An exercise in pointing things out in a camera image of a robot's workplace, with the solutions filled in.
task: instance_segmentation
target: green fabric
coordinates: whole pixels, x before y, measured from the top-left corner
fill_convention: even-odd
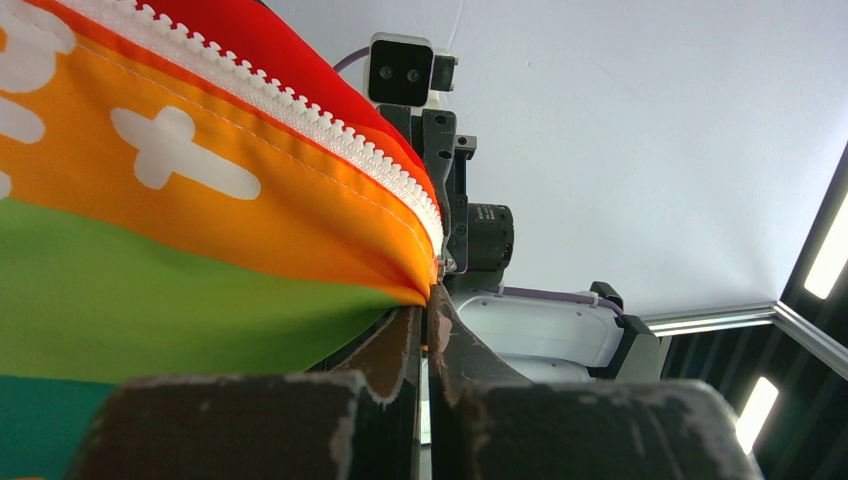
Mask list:
[[[0,374],[116,383],[303,370],[396,304],[369,288],[273,277],[0,200]]]
[[[61,479],[113,387],[0,376],[0,478]]]

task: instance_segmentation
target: seam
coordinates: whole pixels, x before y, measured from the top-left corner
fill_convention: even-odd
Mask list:
[[[14,17],[14,18],[18,19],[20,22],[25,23],[25,24],[27,24],[27,25],[30,25],[30,26],[32,26],[32,27],[34,27],[34,28],[36,28],[36,29],[37,29],[37,30],[39,30],[39,31],[42,31],[42,32],[44,32],[44,33],[48,33],[48,34],[54,34],[54,32],[52,32],[52,31],[50,31],[50,30],[46,30],[46,29],[44,29],[44,28],[43,28],[42,26],[40,26],[40,25],[36,25],[36,24],[34,24],[34,23],[32,23],[32,22],[29,22],[29,21],[27,21],[27,20],[25,20],[25,19],[22,19],[21,17],[19,17],[19,16],[15,15],[15,13],[14,13],[14,12],[12,12],[12,11],[8,10],[7,8],[0,7],[0,10],[5,11],[5,12],[6,12],[6,13],[8,13],[10,16],[12,16],[12,17]],[[425,246],[424,246],[423,242],[421,241],[421,238],[418,236],[418,234],[415,232],[415,230],[412,228],[412,226],[410,226],[408,223],[406,223],[406,222],[404,222],[403,220],[401,220],[401,219],[400,219],[397,215],[395,215],[395,214],[394,214],[394,212],[392,212],[391,210],[387,209],[386,207],[383,207],[382,205],[378,205],[377,203],[375,203],[375,202],[374,202],[373,200],[371,200],[370,198],[368,198],[368,197],[366,197],[366,196],[362,195],[361,193],[359,193],[359,192],[357,192],[357,191],[353,190],[352,188],[350,188],[349,186],[345,185],[344,183],[342,183],[342,182],[340,182],[340,181],[336,180],[335,178],[330,177],[330,176],[329,176],[329,175],[327,175],[326,173],[321,172],[320,170],[318,170],[318,169],[316,169],[316,168],[314,168],[314,167],[312,167],[312,166],[310,166],[310,165],[307,165],[307,164],[306,164],[303,160],[300,160],[300,159],[298,159],[298,158],[295,158],[294,156],[292,156],[292,155],[291,155],[291,154],[289,154],[288,152],[283,151],[280,147],[278,147],[278,146],[276,146],[276,145],[272,144],[271,142],[269,142],[269,141],[268,141],[268,140],[266,140],[265,138],[260,137],[259,135],[257,135],[255,132],[253,132],[253,131],[249,130],[248,128],[246,128],[246,127],[244,127],[244,126],[242,126],[242,125],[239,125],[239,124],[237,124],[237,123],[235,123],[235,122],[233,122],[233,121],[231,121],[231,120],[229,120],[229,119],[227,119],[227,118],[223,117],[222,115],[220,115],[220,114],[218,114],[218,113],[216,113],[216,112],[214,112],[214,111],[212,111],[212,110],[210,110],[210,109],[208,109],[208,108],[204,107],[203,105],[198,104],[197,102],[194,102],[194,101],[192,101],[192,100],[190,100],[190,99],[188,99],[188,98],[184,97],[183,95],[180,95],[179,93],[177,93],[177,92],[175,92],[175,91],[171,90],[170,88],[166,87],[165,85],[162,85],[161,83],[159,83],[159,82],[157,82],[157,81],[155,81],[155,80],[153,80],[153,79],[151,79],[151,78],[148,78],[148,77],[146,77],[146,76],[142,75],[142,74],[141,74],[141,73],[139,73],[139,72],[133,71],[133,70],[131,70],[131,69],[127,68],[126,66],[121,65],[121,64],[119,64],[119,63],[117,63],[117,62],[115,62],[115,61],[111,60],[110,58],[105,57],[105,56],[103,56],[103,55],[101,55],[101,54],[99,54],[99,53],[97,53],[97,52],[95,52],[95,51],[91,50],[90,48],[88,48],[88,47],[86,47],[86,46],[84,46],[84,45],[81,45],[80,43],[77,43],[76,48],[79,48],[79,49],[81,49],[81,50],[83,50],[83,51],[85,51],[85,52],[88,52],[89,54],[91,54],[91,55],[93,55],[93,56],[95,56],[95,57],[97,57],[97,58],[100,58],[100,59],[102,59],[102,60],[106,61],[107,63],[110,63],[110,64],[112,64],[112,65],[114,65],[114,66],[116,66],[116,67],[118,67],[118,68],[120,68],[120,69],[122,69],[122,70],[124,70],[124,71],[126,71],[126,72],[128,72],[128,73],[130,73],[130,74],[132,74],[132,75],[135,75],[136,77],[138,77],[138,78],[140,78],[140,79],[142,79],[142,80],[144,80],[144,81],[146,81],[146,82],[149,82],[149,83],[151,83],[151,84],[153,84],[153,85],[155,85],[155,86],[157,86],[157,87],[159,87],[159,88],[161,88],[161,89],[165,90],[166,92],[169,92],[169,93],[170,93],[170,94],[172,94],[172,95],[175,95],[176,97],[178,97],[178,98],[182,99],[183,101],[185,101],[185,102],[187,102],[187,103],[189,103],[189,104],[191,104],[191,105],[194,105],[195,107],[200,108],[201,110],[204,110],[204,111],[206,111],[206,112],[210,113],[212,116],[217,117],[217,118],[218,118],[218,119],[220,119],[220,120],[223,120],[225,123],[228,123],[228,124],[230,124],[230,125],[232,125],[232,126],[234,126],[234,127],[238,128],[238,129],[242,130],[243,132],[247,133],[248,135],[250,135],[250,136],[254,137],[255,139],[257,139],[257,140],[259,140],[259,141],[261,141],[261,142],[265,143],[266,145],[268,145],[268,146],[269,146],[269,147],[271,147],[272,149],[276,150],[276,151],[277,151],[277,152],[279,152],[280,154],[282,154],[282,155],[284,155],[284,156],[286,156],[286,157],[288,157],[288,158],[290,158],[290,159],[294,160],[295,162],[299,163],[301,166],[303,166],[303,167],[305,167],[305,168],[307,168],[307,169],[309,169],[309,170],[312,170],[313,172],[317,173],[318,175],[320,175],[320,176],[322,176],[322,177],[326,178],[327,180],[332,181],[333,183],[335,183],[335,184],[339,185],[340,187],[342,187],[343,189],[345,189],[345,190],[349,191],[350,193],[352,193],[352,194],[356,195],[357,197],[359,197],[359,198],[361,198],[361,199],[365,200],[366,202],[370,203],[371,205],[373,205],[373,206],[377,207],[378,209],[383,210],[384,212],[388,213],[388,214],[389,214],[392,218],[394,218],[394,219],[395,219],[398,223],[400,223],[401,225],[405,226],[405,227],[406,227],[406,228],[410,231],[410,233],[412,233],[413,237],[415,237],[415,240],[416,240],[416,241],[417,241],[417,243],[418,243],[418,247],[421,249],[421,253],[423,253],[425,257],[428,257],[428,255],[427,255],[427,249],[425,248]],[[278,121],[279,121],[280,123],[282,123],[283,125],[286,125],[287,127],[291,128],[291,127],[290,127],[289,125],[287,125],[285,122],[283,122],[283,121],[281,121],[281,120],[279,120],[279,119],[278,119]],[[344,161],[345,161],[345,163],[348,163],[348,164],[349,164],[349,162],[348,162],[346,159],[344,159],[343,157],[336,156],[336,155],[334,155],[334,156],[335,156],[335,157],[337,157],[337,158],[340,158],[340,159],[344,160]],[[432,258],[431,258],[431,263],[435,260],[435,258],[437,258],[437,257],[435,257],[435,256],[434,256],[434,257],[432,257]],[[430,281],[432,282],[433,277],[434,277],[433,267],[430,267],[430,279],[428,279],[428,280],[430,280]]]

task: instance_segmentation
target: ceiling light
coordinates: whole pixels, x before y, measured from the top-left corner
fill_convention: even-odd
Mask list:
[[[846,260],[848,260],[848,195],[842,201],[833,225],[827,232],[816,261],[813,262],[813,268],[810,269],[807,281],[804,282],[804,288],[821,299],[827,298]]]
[[[763,428],[774,401],[777,400],[777,388],[765,377],[760,377],[754,386],[754,391],[748,397],[748,403],[742,410],[742,415],[736,422],[736,438],[746,454],[751,453],[754,441]]]

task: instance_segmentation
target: white backdrop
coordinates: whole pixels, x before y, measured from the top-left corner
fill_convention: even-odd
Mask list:
[[[848,140],[843,0],[266,3],[329,63],[377,31],[460,57],[445,106],[471,201],[514,212],[511,286],[777,299]]]

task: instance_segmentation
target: white zipper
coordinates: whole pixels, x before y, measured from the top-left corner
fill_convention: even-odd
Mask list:
[[[136,0],[58,0],[89,20],[179,65],[217,87],[253,105],[274,119],[288,125],[351,165],[365,172],[412,210],[429,236],[433,252],[441,251],[442,220],[433,199],[409,172],[394,163],[382,150],[375,149],[352,127],[333,119],[333,115],[303,95],[295,99],[289,87],[281,88],[276,78],[267,79],[263,70],[251,73],[247,60],[237,62],[236,55],[208,42],[197,32],[190,33],[182,23],[173,25],[165,14],[156,18],[149,5],[139,10]]]

